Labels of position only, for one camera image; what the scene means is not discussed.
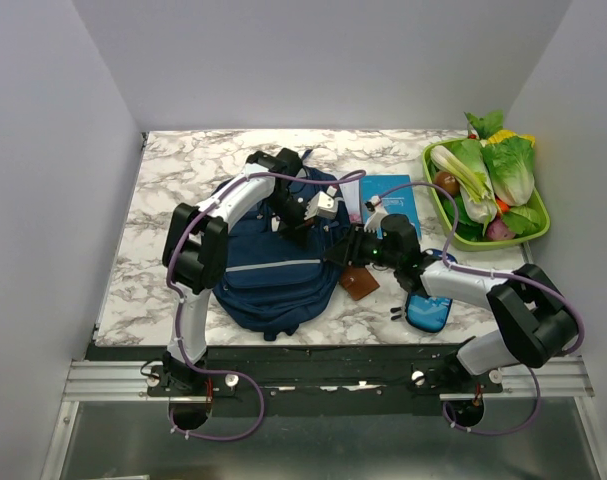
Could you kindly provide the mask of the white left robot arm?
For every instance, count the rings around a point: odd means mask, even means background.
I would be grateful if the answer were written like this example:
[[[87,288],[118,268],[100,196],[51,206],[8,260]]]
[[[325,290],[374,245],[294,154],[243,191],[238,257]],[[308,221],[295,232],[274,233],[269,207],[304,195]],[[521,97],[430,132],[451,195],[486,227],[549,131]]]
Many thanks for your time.
[[[279,219],[277,234],[296,247],[308,244],[306,205],[290,185],[310,184],[300,175],[303,158],[283,148],[272,156],[251,154],[240,174],[195,206],[179,204],[172,214],[162,262],[166,284],[178,295],[172,338],[162,357],[163,373],[184,395],[197,393],[206,368],[198,365],[207,351],[205,323],[212,290],[228,266],[229,233],[248,212],[267,206]]]

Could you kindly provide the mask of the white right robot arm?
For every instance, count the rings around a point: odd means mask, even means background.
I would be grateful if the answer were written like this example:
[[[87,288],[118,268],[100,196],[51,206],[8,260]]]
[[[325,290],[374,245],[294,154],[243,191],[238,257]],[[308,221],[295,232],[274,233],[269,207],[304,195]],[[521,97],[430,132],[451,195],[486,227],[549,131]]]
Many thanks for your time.
[[[352,225],[325,251],[325,260],[342,267],[387,267],[406,292],[486,309],[497,324],[495,331],[448,354],[429,382],[463,392],[491,370],[518,364],[540,368],[583,341],[578,313],[538,266],[525,264],[516,271],[473,269],[450,262],[445,252],[422,250],[414,226],[404,215],[385,216],[381,228],[376,234],[361,224]]]

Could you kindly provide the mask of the navy blue student backpack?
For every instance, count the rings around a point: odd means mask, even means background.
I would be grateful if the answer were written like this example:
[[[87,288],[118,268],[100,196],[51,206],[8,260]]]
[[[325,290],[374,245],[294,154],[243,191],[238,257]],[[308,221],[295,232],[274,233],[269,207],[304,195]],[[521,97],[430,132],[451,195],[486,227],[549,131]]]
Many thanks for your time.
[[[319,218],[294,239],[268,197],[244,214],[229,233],[227,269],[213,289],[221,307],[242,328],[266,341],[293,335],[327,307],[342,268],[324,253],[347,233],[343,202],[332,219]]]

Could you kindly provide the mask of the brown leather wallet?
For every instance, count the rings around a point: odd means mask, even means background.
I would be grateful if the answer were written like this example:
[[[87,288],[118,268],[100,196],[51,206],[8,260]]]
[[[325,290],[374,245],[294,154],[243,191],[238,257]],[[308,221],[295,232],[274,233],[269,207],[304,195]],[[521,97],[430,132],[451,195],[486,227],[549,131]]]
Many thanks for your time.
[[[339,285],[354,301],[362,300],[380,287],[366,268],[353,266],[345,268],[339,279]]]

